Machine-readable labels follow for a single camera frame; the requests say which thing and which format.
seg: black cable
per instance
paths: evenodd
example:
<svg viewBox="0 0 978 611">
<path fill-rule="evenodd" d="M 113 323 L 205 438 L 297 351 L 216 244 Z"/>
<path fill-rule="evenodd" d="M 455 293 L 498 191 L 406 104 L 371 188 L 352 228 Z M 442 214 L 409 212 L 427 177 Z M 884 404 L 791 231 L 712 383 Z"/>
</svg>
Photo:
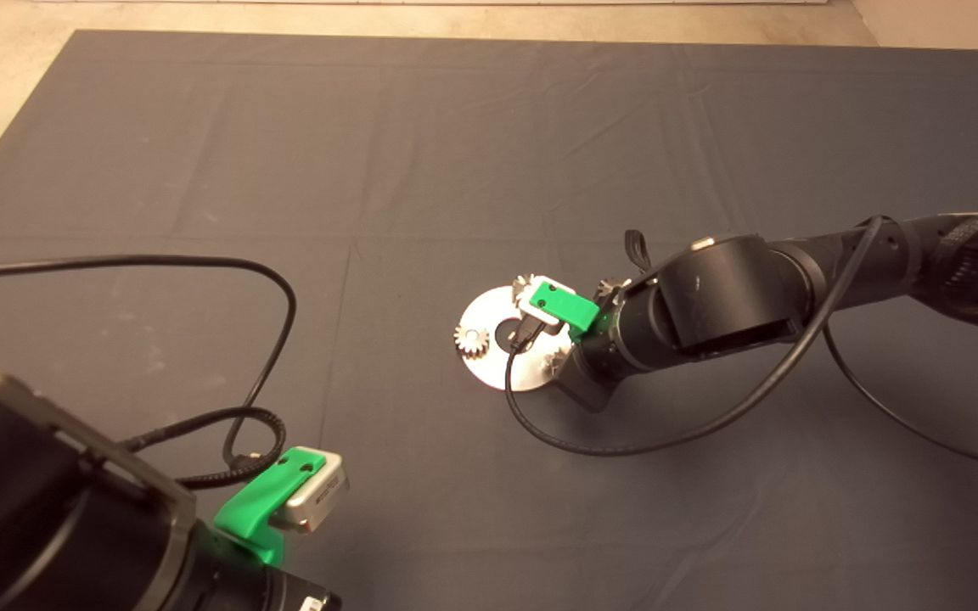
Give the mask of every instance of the black cable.
<svg viewBox="0 0 978 611">
<path fill-rule="evenodd" d="M 256 261 L 247 259 L 232 258 L 232 256 L 203 256 L 203 255 L 98 255 L 98 256 L 71 256 L 65 259 L 47 259 L 41 261 L 23 261 L 17 263 L 0 263 L 0 276 L 16 276 L 23 274 L 39 274 L 46 272 L 64 272 L 70 270 L 93 270 L 102 267 L 136 267 L 136 266 L 155 266 L 155 267 L 221 267 L 234 268 L 234 270 L 245 270 L 255 274 L 265 276 L 269 281 L 276 283 L 282 289 L 286 298 L 286 314 L 282 328 L 278 332 L 274 347 L 263 363 L 263 368 L 259 372 L 247 397 L 244 398 L 244 407 L 255 405 L 259 392 L 263 390 L 263 385 L 267 383 L 271 371 L 278 358 L 282 355 L 282 350 L 289 333 L 292 330 L 292 323 L 296 317 L 296 294 L 292 286 L 282 274 L 277 273 L 271 267 L 263 266 Z M 259 462 L 248 459 L 248 457 L 237 457 L 233 454 L 233 444 L 236 442 L 237 434 L 240 432 L 241 425 L 244 424 L 243 418 L 235 418 L 233 425 L 229 427 L 222 445 L 222 457 L 233 471 L 243 468 L 250 462 Z"/>
<path fill-rule="evenodd" d="M 835 366 L 840 369 L 840 373 L 842 373 L 843 376 L 847 378 L 847 382 L 850 382 L 851 385 L 855 387 L 855 390 L 859 391 L 859 394 L 862 394 L 867 401 L 873 403 L 874 407 L 877 407 L 878 410 L 881 410 L 881 413 L 884 413 L 889 418 L 893 418 L 893 421 L 896 421 L 896 424 L 903 426 L 907 430 L 911 430 L 911 432 L 913 434 L 916 434 L 916 436 L 919 437 L 921 440 L 927 440 L 931 442 L 931 444 L 934 444 L 939 448 L 946 449 L 950 452 L 955 453 L 955 455 L 967 457 L 967 459 L 971 459 L 978 462 L 977 451 L 968 450 L 959 446 L 955 446 L 954 444 L 948 444 L 948 442 L 946 441 L 936 440 L 935 437 L 931 437 L 930 434 L 927 434 L 926 432 L 924 432 L 924 430 L 920 429 L 916 425 L 913 425 L 906 418 L 901 417 L 900 414 L 897 414 L 896 412 L 892 411 L 888 406 L 885 405 L 885 403 L 881 402 L 881 399 L 874 397 L 873 392 L 867 390 L 866 386 L 864 386 L 862 382 L 859 382 L 857 375 L 855 375 L 854 372 L 851 371 L 851 368 L 847 366 L 846 361 L 843 360 L 843 355 L 840 353 L 839 349 L 835 347 L 835 338 L 832 337 L 832 330 L 828 328 L 828 325 L 825 325 L 825 330 L 823 332 L 825 333 L 825 344 L 828 346 L 829 353 L 832 356 L 832 361 L 835 361 Z"/>
<path fill-rule="evenodd" d="M 791 349 L 787 351 L 787 355 L 784 355 L 783 359 L 776 364 L 776 367 L 737 406 L 731 407 L 730 410 L 719 415 L 718 418 L 713 418 L 709 422 L 686 430 L 684 433 L 677 434 L 677 436 L 672 437 L 670 440 L 657 441 L 654 444 L 590 447 L 575 444 L 573 441 L 561 440 L 559 437 L 554 437 L 553 434 L 539 429 L 538 426 L 527 418 L 523 411 L 520 410 L 520 406 L 515 402 L 515 392 L 512 391 L 512 364 L 515 362 L 515 355 L 517 353 L 515 350 L 509 355 L 508 364 L 504 367 L 504 397 L 508 399 L 508 407 L 512 410 L 512 415 L 514 415 L 515 420 L 520 422 L 523 429 L 527 430 L 527 433 L 533 434 L 537 440 L 544 442 L 544 444 L 554 446 L 554 448 L 566 452 L 590 457 L 628 457 L 643 455 L 644 453 L 655 452 L 684 444 L 686 441 L 697 440 L 699 437 L 704 437 L 707 434 L 713 434 L 719 429 L 723 429 L 723 427 L 737 421 L 738 418 L 742 418 L 757 403 L 760 403 L 761 399 L 764 399 L 769 392 L 772 392 L 773 388 L 776 388 L 780 382 L 783 382 L 784 378 L 787 378 L 787 374 L 791 372 L 792 368 L 795 368 L 795 365 L 807 353 L 807 349 L 810 348 L 810 345 L 814 343 L 814 340 L 822 332 L 822 329 L 825 328 L 829 317 L 832 316 L 832 312 L 835 312 L 835 309 L 837 309 L 837 305 L 839 305 L 840 300 L 843 298 L 843 294 L 846 293 L 847 287 L 851 286 L 851 281 L 855 277 L 855 274 L 857 274 L 858 268 L 862 266 L 867 250 L 872 246 L 874 240 L 877 239 L 883 221 L 884 219 L 881 216 L 874 216 L 869 220 L 862 237 L 858 240 L 857 247 L 852 251 L 851 258 L 847 260 L 845 268 L 840 272 L 835 282 L 832 283 L 832 289 L 829 291 L 829 294 L 823 299 L 822 305 L 818 306 L 818 310 L 812 316 L 810 324 L 807 324 L 807 328 L 803 330 L 802 335 L 791 346 Z"/>
<path fill-rule="evenodd" d="M 194 475 L 176 479 L 176 482 L 188 488 L 188 490 L 220 488 L 252 479 L 252 477 L 259 475 L 263 472 L 263 469 L 278 460 L 278 457 L 282 456 L 282 448 L 286 440 L 286 429 L 284 429 L 282 418 L 277 417 L 277 415 L 268 410 L 261 409 L 261 407 L 229 407 L 224 410 L 214 410 L 199 414 L 197 417 L 187 418 L 187 420 L 179 421 L 175 424 L 162 426 L 160 429 L 150 430 L 150 432 L 139 434 L 130 440 L 121 441 L 121 445 L 131 452 L 137 452 L 143 448 L 160 444 L 163 441 L 183 437 L 184 434 L 193 433 L 195 430 L 221 422 L 222 420 L 234 419 L 244 421 L 245 418 L 251 418 L 251 420 L 265 424 L 274 433 L 274 445 L 272 445 L 271 449 L 265 455 L 245 464 L 243 467 L 230 468 L 226 472 Z"/>
</svg>

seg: wall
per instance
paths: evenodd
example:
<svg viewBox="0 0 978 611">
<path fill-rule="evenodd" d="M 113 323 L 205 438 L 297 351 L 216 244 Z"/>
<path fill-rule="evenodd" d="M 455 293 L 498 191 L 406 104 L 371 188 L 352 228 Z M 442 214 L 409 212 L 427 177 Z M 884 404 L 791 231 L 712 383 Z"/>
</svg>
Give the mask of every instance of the wall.
<svg viewBox="0 0 978 611">
<path fill-rule="evenodd" d="M 978 49 L 978 0 L 854 0 L 882 47 Z"/>
</svg>

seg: green 3d-printed bracket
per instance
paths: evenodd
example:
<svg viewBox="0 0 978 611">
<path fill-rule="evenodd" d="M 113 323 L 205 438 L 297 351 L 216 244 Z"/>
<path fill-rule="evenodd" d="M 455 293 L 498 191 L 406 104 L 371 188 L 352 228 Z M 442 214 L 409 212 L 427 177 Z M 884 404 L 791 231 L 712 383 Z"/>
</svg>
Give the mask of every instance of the green 3d-printed bracket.
<svg viewBox="0 0 978 611">
<path fill-rule="evenodd" d="M 531 303 L 551 317 L 568 323 L 568 337 L 573 341 L 586 333 L 599 315 L 599 307 L 593 301 L 560 290 L 551 283 L 541 283 L 531 296 Z"/>
<path fill-rule="evenodd" d="M 323 455 L 303 448 L 289 448 L 267 471 L 221 507 L 214 526 L 232 536 L 259 559 L 272 566 L 282 564 L 284 538 L 269 525 L 271 514 L 326 464 Z"/>
</svg>

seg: silver disc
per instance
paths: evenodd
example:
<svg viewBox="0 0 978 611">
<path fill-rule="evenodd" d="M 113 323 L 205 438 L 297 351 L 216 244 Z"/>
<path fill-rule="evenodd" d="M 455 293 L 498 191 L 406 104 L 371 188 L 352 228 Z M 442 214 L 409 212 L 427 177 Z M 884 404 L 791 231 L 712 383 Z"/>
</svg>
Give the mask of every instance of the silver disc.
<svg viewBox="0 0 978 611">
<path fill-rule="evenodd" d="M 509 353 L 497 345 L 497 328 L 505 321 L 519 321 L 520 309 L 512 297 L 512 287 L 502 286 L 490 289 L 470 302 L 458 321 L 463 328 L 480 328 L 489 333 L 489 348 L 485 355 L 463 356 L 463 362 L 471 373 L 481 382 L 504 390 L 504 367 L 508 364 Z M 567 353 L 571 349 L 568 338 L 568 325 L 556 335 L 542 333 L 527 352 L 515 357 L 512 365 L 512 390 L 534 390 L 546 385 L 554 376 L 547 367 L 547 359 L 558 352 Z"/>
</svg>

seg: table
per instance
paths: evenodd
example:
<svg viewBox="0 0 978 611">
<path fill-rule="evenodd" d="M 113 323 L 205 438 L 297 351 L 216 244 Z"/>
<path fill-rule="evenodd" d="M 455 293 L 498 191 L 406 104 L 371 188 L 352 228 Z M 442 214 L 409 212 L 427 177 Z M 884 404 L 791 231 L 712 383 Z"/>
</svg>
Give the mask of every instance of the table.
<svg viewBox="0 0 978 611">
<path fill-rule="evenodd" d="M 730 429 L 598 460 L 528 437 L 451 344 L 517 273 L 628 273 L 629 227 L 661 256 L 969 209 L 978 52 L 79 31 L 0 142 L 0 260 L 236 255 L 295 284 L 260 405 L 353 487 L 287 569 L 349 608 L 978 608 L 978 465 L 822 351 Z M 0 279 L 0 368 L 125 437 L 234 405 L 280 308 L 233 272 Z M 978 448 L 978 329 L 907 299 L 834 329 L 882 398 Z M 520 398 L 578 440 L 655 440 L 780 351 L 637 378 L 598 417 Z M 209 471 L 221 438 L 144 456 Z"/>
</svg>

